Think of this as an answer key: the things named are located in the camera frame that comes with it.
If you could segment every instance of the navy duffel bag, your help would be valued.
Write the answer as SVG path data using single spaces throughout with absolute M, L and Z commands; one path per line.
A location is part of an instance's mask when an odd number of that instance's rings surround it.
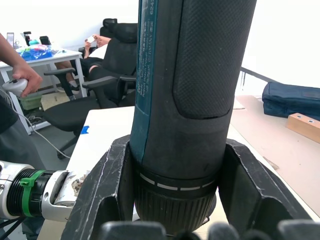
M 269 82 L 262 101 L 264 114 L 287 118 L 300 113 L 320 121 L 320 88 Z

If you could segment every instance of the white wall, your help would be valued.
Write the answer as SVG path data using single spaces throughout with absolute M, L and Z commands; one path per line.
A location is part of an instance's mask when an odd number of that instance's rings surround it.
M 320 0 L 258 0 L 242 66 L 320 88 Z
M 48 36 L 55 45 L 77 51 L 86 38 L 99 34 L 105 18 L 119 23 L 138 22 L 138 0 L 0 0 L 0 33 L 25 31 L 35 37 Z M 42 87 L 51 85 L 43 76 L 46 67 L 35 70 L 43 77 Z

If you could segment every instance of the blue label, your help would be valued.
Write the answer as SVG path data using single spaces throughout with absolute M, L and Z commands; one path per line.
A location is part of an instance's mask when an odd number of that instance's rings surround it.
M 83 126 L 80 134 L 88 134 L 89 126 Z
M 142 161 L 144 156 L 149 131 L 154 79 L 157 8 L 158 0 L 140 0 L 139 2 L 136 99 L 130 137 L 132 154 L 139 162 Z

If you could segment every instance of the box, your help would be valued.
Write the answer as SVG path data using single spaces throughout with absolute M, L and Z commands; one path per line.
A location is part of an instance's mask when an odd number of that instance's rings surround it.
M 20 98 L 21 105 L 24 110 L 37 109 L 41 107 L 41 95 L 27 96 Z
M 295 113 L 288 117 L 286 127 L 308 139 L 320 143 L 320 121 L 318 120 Z

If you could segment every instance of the green bin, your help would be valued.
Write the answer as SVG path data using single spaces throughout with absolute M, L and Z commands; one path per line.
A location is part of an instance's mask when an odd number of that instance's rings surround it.
M 41 95 L 21 97 L 20 102 L 24 110 L 37 109 L 41 107 Z

